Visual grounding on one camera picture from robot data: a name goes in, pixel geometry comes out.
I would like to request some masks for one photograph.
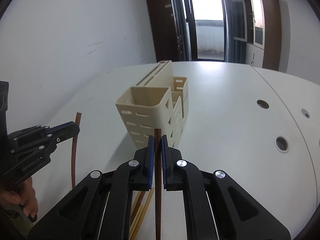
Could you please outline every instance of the triangular hole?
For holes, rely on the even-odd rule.
[[[258,210],[238,190],[229,187],[228,191],[241,221],[246,221],[258,215]]]
[[[80,192],[59,211],[59,215],[70,221],[76,221],[87,191],[87,187],[80,190]]]

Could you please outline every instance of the human hand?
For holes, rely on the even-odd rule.
[[[34,218],[38,213],[38,201],[36,192],[32,187],[31,177],[22,183],[19,194],[15,191],[5,191],[0,188],[0,198],[9,203],[22,205],[23,212],[27,217],[30,215]]]

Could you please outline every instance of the pile of chopsticks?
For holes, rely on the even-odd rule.
[[[154,188],[149,191],[145,204],[142,204],[145,191],[139,191],[131,207],[129,240],[135,240],[146,215]]]

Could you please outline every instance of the glass door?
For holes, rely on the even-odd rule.
[[[183,0],[192,60],[224,61],[222,0]]]

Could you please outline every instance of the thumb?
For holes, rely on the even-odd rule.
[[[20,204],[21,203],[21,198],[18,195],[18,193],[14,192],[14,191],[5,191],[2,190],[0,192],[0,198],[3,200],[6,200],[9,203],[12,204]]]

